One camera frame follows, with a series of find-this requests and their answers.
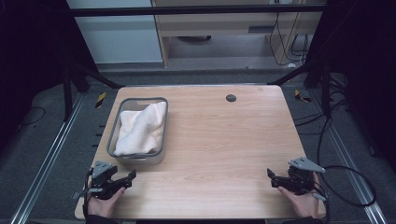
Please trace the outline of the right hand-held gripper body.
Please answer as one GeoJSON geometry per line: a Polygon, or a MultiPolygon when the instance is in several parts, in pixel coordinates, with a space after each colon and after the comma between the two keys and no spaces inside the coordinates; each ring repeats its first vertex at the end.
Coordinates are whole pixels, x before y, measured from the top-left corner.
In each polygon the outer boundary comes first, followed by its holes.
{"type": "Polygon", "coordinates": [[[314,190],[313,196],[315,198],[323,202],[328,200],[326,193],[318,189],[318,183],[313,176],[313,173],[324,174],[326,170],[323,167],[305,157],[290,160],[288,164],[290,166],[288,174],[291,178],[290,192],[301,196],[314,190]]]}

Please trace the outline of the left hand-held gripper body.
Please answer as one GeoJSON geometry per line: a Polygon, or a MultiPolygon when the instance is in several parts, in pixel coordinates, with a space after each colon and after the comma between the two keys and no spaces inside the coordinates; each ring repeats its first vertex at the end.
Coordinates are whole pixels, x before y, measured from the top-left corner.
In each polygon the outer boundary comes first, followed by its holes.
{"type": "Polygon", "coordinates": [[[91,193],[100,200],[110,199],[116,192],[113,187],[115,181],[112,176],[118,171],[118,167],[109,162],[97,161],[87,173],[86,183],[82,191],[74,192],[73,199],[78,199],[91,193]]]}

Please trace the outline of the grey plastic basket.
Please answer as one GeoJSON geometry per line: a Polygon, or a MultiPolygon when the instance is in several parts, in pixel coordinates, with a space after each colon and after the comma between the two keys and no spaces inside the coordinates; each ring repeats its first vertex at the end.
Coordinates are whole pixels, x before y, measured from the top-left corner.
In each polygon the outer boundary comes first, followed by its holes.
{"type": "Polygon", "coordinates": [[[121,164],[159,164],[164,158],[164,142],[166,136],[167,128],[167,118],[168,118],[168,102],[162,97],[152,97],[152,98],[127,98],[120,103],[120,107],[117,111],[115,122],[113,124],[111,134],[109,136],[109,141],[107,143],[106,151],[108,155],[116,159],[121,164]],[[126,156],[116,156],[114,154],[115,146],[119,138],[120,133],[120,113],[122,111],[142,111],[150,104],[156,104],[159,102],[166,102],[167,108],[165,112],[165,121],[163,125],[163,137],[160,149],[156,152],[150,152],[147,154],[132,154],[126,156]]]}

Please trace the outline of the white towel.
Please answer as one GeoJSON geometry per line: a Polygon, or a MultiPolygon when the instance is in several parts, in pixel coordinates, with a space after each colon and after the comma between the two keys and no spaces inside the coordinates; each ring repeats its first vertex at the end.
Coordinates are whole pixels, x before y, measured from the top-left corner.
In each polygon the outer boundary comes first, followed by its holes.
{"type": "Polygon", "coordinates": [[[120,133],[114,154],[147,154],[160,149],[163,137],[166,102],[148,105],[142,111],[120,113],[120,133]]]}

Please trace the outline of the person's right hand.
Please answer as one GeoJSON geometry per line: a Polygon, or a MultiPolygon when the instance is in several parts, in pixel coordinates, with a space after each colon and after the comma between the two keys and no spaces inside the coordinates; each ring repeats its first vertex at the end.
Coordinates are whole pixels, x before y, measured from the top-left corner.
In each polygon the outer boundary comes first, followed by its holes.
{"type": "Polygon", "coordinates": [[[291,202],[293,210],[298,217],[318,218],[318,198],[314,196],[315,190],[303,195],[296,195],[283,187],[278,187],[277,189],[291,202]]]}

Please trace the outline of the person's left hand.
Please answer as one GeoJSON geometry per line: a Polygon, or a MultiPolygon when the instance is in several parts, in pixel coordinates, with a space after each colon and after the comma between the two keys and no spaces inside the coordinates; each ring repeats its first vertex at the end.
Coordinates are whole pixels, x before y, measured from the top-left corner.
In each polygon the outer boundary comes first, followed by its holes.
{"type": "Polygon", "coordinates": [[[113,214],[113,210],[116,207],[121,196],[124,194],[124,192],[125,192],[125,188],[120,188],[108,200],[101,200],[94,196],[89,196],[88,214],[92,216],[111,218],[113,214]]]}

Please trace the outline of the yellow black striped tape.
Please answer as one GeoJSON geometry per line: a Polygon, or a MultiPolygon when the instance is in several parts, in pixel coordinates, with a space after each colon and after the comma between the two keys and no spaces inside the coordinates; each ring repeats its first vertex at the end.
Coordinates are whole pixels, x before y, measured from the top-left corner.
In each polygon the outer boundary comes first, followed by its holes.
{"type": "Polygon", "coordinates": [[[101,92],[99,94],[99,96],[98,96],[98,99],[97,99],[94,107],[95,108],[100,108],[102,103],[103,103],[103,101],[105,100],[105,98],[106,98],[106,92],[101,92]]]}
{"type": "Polygon", "coordinates": [[[309,95],[309,92],[307,90],[295,90],[294,91],[294,97],[297,100],[310,103],[311,102],[311,97],[309,95]]]}

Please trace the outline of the black metal stand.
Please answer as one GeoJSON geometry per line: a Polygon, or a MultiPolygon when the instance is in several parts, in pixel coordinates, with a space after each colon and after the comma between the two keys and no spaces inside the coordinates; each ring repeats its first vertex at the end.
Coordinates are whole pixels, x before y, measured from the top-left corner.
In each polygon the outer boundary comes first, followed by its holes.
{"type": "Polygon", "coordinates": [[[329,118],[332,112],[330,105],[331,67],[325,61],[313,60],[307,62],[285,76],[269,82],[269,85],[283,85],[302,73],[307,73],[304,85],[308,89],[316,87],[319,83],[321,84],[321,109],[325,116],[329,118]]]}
{"type": "Polygon", "coordinates": [[[112,89],[122,88],[121,84],[101,76],[98,72],[76,61],[66,60],[62,74],[64,86],[64,121],[69,120],[73,112],[71,84],[74,84],[79,92],[87,92],[90,89],[90,85],[85,79],[85,76],[92,77],[112,89]]]}

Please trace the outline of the white cabinet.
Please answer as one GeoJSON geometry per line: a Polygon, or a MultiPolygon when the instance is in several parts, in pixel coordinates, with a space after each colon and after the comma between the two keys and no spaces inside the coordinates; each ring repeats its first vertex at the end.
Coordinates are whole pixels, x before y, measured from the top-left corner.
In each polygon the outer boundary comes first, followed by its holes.
{"type": "MultiPolygon", "coordinates": [[[[150,0],[66,0],[71,9],[151,7],[150,0]]],[[[97,64],[161,63],[156,23],[151,15],[76,17],[97,64]]]]}

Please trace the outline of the black curtain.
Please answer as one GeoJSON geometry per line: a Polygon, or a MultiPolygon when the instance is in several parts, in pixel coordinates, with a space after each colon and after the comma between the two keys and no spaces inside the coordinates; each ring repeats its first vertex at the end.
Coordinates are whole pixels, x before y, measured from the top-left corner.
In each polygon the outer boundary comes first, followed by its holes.
{"type": "Polygon", "coordinates": [[[327,0],[309,52],[327,39],[330,68],[347,79],[347,96],[375,152],[396,173],[396,0],[327,0]]]}
{"type": "Polygon", "coordinates": [[[0,153],[41,91],[63,82],[64,54],[96,71],[66,0],[0,0],[0,153]]]}

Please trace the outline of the light wooden desk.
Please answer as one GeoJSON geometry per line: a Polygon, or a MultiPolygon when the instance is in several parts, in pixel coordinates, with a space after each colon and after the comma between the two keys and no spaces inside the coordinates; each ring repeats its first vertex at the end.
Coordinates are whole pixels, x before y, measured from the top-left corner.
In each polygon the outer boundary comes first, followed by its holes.
{"type": "MultiPolygon", "coordinates": [[[[302,5],[326,0],[150,0],[154,7],[302,5]]],[[[156,15],[163,61],[168,62],[170,42],[178,36],[265,34],[278,63],[287,60],[297,35],[312,35],[318,27],[319,12],[156,15]]]]}

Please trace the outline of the black horizontal bar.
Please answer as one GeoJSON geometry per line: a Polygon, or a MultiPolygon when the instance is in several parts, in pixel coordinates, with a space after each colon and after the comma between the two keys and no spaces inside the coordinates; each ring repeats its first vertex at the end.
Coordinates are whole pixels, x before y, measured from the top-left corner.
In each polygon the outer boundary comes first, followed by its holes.
{"type": "Polygon", "coordinates": [[[74,17],[143,16],[143,15],[188,15],[272,12],[319,12],[326,4],[302,5],[235,5],[235,6],[186,6],[186,7],[120,7],[69,9],[74,17]]]}

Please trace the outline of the aluminium floor rail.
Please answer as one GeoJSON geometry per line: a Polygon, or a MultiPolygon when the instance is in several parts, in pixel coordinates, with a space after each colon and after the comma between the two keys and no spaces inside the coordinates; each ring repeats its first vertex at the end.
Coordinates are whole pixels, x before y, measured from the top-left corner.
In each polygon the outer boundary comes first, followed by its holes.
{"type": "Polygon", "coordinates": [[[41,193],[45,183],[47,182],[52,167],[56,162],[59,153],[62,150],[64,142],[69,135],[73,124],[75,123],[84,98],[85,93],[77,94],[76,101],[73,103],[72,112],[69,118],[62,123],[62,126],[59,132],[57,132],[57,135],[53,140],[45,159],[41,163],[41,166],[37,171],[30,188],[27,190],[22,202],[18,206],[18,209],[13,214],[10,220],[10,224],[26,223],[28,217],[33,210],[33,207],[35,206],[39,194],[41,193]]]}
{"type": "Polygon", "coordinates": [[[347,152],[339,132],[332,124],[332,119],[325,116],[324,129],[328,129],[334,150],[341,162],[340,165],[332,165],[331,169],[340,169],[346,172],[349,182],[359,199],[357,203],[349,202],[350,205],[363,209],[372,224],[389,224],[376,202],[376,192],[371,182],[359,172],[355,162],[347,152]]]}

